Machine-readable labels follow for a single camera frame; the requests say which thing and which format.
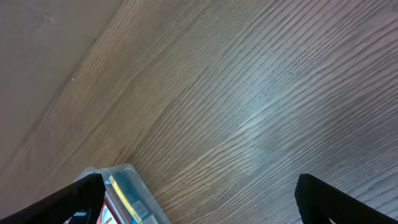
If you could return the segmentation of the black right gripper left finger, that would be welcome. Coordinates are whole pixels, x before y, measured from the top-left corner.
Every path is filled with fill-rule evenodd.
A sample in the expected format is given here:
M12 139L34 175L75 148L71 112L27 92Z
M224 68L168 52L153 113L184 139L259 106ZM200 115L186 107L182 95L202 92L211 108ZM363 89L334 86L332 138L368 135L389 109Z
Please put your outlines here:
M101 174L90 174L1 219L1 223L96 223L106 188Z

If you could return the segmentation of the blue yellow VapoDrops box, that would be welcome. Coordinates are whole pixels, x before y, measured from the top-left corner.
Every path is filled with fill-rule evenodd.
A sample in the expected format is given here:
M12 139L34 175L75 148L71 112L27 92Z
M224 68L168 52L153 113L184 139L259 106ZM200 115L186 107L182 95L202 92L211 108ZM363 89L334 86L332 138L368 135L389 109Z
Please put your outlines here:
M125 174L110 175L105 181L111 204L124 223L143 223L150 216L147 207Z

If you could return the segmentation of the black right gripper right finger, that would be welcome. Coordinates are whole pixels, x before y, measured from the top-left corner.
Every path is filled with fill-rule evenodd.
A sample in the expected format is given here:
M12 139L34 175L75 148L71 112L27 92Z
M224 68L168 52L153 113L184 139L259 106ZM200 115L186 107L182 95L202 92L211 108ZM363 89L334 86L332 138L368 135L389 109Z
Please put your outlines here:
M397 220L310 174L299 175L295 200L304 224L397 224Z

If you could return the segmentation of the red white medicine box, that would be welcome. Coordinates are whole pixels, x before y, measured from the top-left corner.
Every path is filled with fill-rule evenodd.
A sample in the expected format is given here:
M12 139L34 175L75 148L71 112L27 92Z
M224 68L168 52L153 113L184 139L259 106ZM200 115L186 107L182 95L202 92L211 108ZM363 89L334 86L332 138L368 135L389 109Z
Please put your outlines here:
M106 203L103 204L96 224L120 224L120 220L112 208Z

